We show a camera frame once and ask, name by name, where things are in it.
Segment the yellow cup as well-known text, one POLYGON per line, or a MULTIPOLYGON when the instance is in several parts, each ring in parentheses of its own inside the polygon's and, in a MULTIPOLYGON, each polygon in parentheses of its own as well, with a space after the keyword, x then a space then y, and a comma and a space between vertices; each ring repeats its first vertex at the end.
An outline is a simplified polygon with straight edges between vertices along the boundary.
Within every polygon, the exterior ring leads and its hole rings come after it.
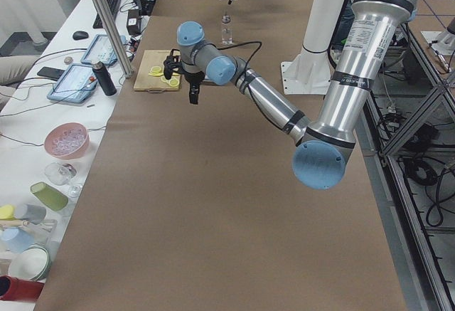
POLYGON ((0 206, 0 219, 1 220, 14 220, 15 207, 11 204, 0 206))

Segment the green plastic cup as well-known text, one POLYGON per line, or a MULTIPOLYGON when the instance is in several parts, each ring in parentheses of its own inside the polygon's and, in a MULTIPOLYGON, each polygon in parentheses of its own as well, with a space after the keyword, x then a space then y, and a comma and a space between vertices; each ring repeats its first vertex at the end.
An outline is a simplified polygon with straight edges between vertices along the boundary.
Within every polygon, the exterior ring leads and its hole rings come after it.
POLYGON ((68 197, 43 181, 32 184, 30 192, 53 211, 61 211, 68 205, 68 197))

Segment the blue teach pendant far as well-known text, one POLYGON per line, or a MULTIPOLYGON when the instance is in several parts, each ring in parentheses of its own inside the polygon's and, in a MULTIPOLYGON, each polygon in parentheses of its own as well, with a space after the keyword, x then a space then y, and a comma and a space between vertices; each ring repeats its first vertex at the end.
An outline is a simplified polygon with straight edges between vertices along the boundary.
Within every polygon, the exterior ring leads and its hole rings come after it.
POLYGON ((93 38, 80 60, 80 62, 85 65, 102 62, 106 66, 111 66, 116 61, 117 55, 110 43, 108 35, 105 34, 97 34, 93 38))

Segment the bamboo cutting board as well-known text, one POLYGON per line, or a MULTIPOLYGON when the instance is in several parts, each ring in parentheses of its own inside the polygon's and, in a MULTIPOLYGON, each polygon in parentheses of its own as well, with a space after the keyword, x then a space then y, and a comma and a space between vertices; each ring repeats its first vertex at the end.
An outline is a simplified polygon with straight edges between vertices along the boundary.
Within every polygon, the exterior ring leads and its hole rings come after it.
POLYGON ((134 82, 134 91, 178 91, 181 76, 173 73, 171 79, 164 77, 164 61, 170 50, 145 50, 134 82))

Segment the light blue cup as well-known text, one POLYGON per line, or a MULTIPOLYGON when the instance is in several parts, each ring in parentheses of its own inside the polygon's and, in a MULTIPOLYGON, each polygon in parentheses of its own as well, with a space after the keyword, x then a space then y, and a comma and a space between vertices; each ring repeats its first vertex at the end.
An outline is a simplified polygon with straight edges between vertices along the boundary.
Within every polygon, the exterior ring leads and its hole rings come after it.
POLYGON ((22 253, 35 243, 30 233, 17 227, 5 229, 1 234, 1 240, 13 253, 22 253))

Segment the lemon slice middle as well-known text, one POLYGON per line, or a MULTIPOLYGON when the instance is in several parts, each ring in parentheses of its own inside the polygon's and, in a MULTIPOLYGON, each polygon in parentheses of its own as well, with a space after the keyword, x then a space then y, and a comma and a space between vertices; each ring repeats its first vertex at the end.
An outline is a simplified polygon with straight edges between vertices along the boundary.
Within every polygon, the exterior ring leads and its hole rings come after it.
POLYGON ((153 76, 153 77, 161 77, 164 75, 164 73, 160 70, 158 71, 149 71, 148 75, 153 76))

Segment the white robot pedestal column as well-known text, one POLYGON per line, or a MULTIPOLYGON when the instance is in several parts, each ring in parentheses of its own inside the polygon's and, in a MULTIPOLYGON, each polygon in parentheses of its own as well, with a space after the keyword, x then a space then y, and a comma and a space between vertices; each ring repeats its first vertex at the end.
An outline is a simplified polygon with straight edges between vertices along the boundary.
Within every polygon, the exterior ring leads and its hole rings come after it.
POLYGON ((331 39, 345 0, 313 0, 301 52, 282 63, 284 93, 326 94, 331 80, 331 39))

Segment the blue teach pendant near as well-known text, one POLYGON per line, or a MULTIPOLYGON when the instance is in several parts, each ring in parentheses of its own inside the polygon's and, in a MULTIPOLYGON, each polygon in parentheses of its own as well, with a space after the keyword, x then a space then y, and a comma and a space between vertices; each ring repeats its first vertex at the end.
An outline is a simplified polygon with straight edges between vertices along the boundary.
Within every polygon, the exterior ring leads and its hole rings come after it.
POLYGON ((50 89, 47 98, 56 102, 83 103, 97 86, 97 79, 90 65, 73 63, 50 89))

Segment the black computer mouse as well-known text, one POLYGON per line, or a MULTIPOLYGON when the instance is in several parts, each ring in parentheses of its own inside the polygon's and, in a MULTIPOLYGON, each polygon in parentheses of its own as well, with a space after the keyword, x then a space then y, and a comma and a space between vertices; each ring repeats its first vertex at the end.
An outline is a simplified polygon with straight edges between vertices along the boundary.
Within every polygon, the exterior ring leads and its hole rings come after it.
POLYGON ((89 37, 89 33, 86 31, 76 31, 73 33, 73 39, 75 41, 83 40, 89 37))

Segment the aluminium frame post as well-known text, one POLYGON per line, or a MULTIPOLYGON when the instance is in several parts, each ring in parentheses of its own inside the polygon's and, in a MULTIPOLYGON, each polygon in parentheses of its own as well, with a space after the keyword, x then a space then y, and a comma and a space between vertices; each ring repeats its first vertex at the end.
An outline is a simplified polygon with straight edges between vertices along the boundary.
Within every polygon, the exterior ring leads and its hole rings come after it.
POLYGON ((117 61, 122 67, 125 78, 130 78, 133 74, 132 65, 128 59, 127 52, 121 42, 119 32, 110 12, 106 0, 92 0, 96 12, 99 14, 104 29, 110 39, 112 47, 117 55, 117 61))

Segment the black thermos bottle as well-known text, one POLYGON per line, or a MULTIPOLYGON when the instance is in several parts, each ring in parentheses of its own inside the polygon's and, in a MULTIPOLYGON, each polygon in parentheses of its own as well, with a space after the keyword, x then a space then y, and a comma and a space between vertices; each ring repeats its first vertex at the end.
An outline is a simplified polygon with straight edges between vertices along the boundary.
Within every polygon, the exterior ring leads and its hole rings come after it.
POLYGON ((103 62, 93 62, 92 71, 95 74, 95 77, 106 96, 112 96, 117 92, 117 89, 107 70, 107 67, 103 62))

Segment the glass sauce bottle metal spout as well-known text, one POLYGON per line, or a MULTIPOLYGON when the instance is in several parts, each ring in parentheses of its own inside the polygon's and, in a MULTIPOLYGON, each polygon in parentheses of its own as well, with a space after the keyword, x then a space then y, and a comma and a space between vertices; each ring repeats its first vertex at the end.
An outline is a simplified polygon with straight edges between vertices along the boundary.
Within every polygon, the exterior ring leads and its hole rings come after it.
POLYGON ((221 19, 221 42, 223 45, 231 45, 232 41, 232 29, 231 29, 231 17, 225 12, 221 19))

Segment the pink bowl with ice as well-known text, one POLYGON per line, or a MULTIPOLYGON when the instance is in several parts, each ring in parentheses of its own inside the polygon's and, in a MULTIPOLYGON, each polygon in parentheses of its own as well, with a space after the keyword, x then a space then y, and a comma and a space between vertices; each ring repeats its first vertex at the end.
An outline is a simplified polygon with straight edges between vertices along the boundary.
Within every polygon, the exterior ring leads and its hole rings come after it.
POLYGON ((84 125, 67 122, 57 126, 47 135, 45 151, 57 159, 81 158, 90 144, 90 137, 84 125))

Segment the white green rimmed bowl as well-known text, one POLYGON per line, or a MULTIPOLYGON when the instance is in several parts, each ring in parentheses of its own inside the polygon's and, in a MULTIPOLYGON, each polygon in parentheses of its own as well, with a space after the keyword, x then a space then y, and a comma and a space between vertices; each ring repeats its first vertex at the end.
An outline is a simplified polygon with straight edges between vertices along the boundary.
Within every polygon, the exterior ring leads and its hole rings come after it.
POLYGON ((8 274, 23 280, 39 281, 47 277, 50 265, 50 255, 45 248, 30 247, 11 261, 8 274))

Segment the grey cup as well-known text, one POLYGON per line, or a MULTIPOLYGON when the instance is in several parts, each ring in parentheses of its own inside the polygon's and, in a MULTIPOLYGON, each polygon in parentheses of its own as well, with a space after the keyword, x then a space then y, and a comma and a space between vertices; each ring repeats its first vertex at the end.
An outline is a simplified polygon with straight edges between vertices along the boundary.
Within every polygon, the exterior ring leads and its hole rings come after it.
POLYGON ((46 218, 46 208, 33 204, 20 204, 15 208, 14 217, 38 224, 46 218))

